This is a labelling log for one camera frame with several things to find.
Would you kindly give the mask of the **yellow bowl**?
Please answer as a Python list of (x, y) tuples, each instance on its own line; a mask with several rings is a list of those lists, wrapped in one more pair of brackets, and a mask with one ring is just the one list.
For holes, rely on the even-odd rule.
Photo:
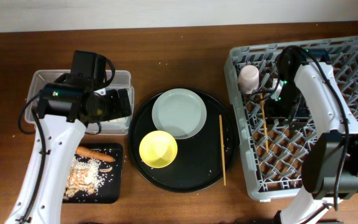
[(169, 166), (175, 160), (177, 153), (176, 139), (165, 131), (152, 131), (146, 134), (139, 145), (141, 160), (155, 169)]

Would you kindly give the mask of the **wooden chopstick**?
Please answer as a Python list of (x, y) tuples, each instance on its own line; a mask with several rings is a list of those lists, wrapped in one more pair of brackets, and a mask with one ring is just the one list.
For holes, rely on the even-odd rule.
[(226, 163), (225, 163), (225, 149), (224, 149), (224, 134), (223, 134), (223, 117), (219, 115), (219, 134), (220, 134), (220, 147), (221, 147), (221, 163), (223, 172), (223, 184), (226, 186)]
[(260, 105), (261, 105), (261, 111), (262, 111), (262, 119), (264, 121), (263, 127), (264, 127), (264, 136), (265, 136), (265, 151), (268, 154), (269, 153), (269, 139), (268, 139), (268, 132), (267, 132), (267, 124), (265, 120), (265, 111), (264, 111), (264, 100), (263, 100), (263, 93), (260, 93)]

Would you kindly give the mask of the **grey round plate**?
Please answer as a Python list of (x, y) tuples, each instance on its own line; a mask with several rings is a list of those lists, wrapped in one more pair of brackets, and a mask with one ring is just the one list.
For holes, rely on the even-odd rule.
[(206, 123), (204, 101), (194, 91), (175, 88), (157, 97), (152, 107), (152, 121), (160, 131), (175, 139), (187, 139), (198, 134)]

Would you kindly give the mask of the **pink plastic cup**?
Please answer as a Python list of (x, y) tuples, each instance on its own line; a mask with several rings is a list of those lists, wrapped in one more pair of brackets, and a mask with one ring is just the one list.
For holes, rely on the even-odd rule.
[(238, 76), (238, 82), (239, 89), (243, 94), (251, 94), (259, 87), (259, 69), (253, 65), (242, 67)]

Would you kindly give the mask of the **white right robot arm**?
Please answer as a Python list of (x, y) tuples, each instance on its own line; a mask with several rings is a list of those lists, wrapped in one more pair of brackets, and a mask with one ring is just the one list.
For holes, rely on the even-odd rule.
[(267, 119), (303, 127), (295, 115), (307, 106), (318, 137), (301, 166), (302, 187), (274, 223), (317, 223), (330, 209), (358, 194), (358, 120), (334, 78), (325, 50), (285, 47), (276, 57), (281, 90), (265, 101)]

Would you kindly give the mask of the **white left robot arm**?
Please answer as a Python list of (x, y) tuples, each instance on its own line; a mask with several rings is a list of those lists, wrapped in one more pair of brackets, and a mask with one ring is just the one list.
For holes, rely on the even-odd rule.
[(132, 114), (127, 90), (107, 89), (115, 72), (105, 56), (77, 50), (71, 70), (33, 96), (35, 106), (26, 103), (35, 142), (7, 223), (60, 223), (69, 168), (88, 125)]

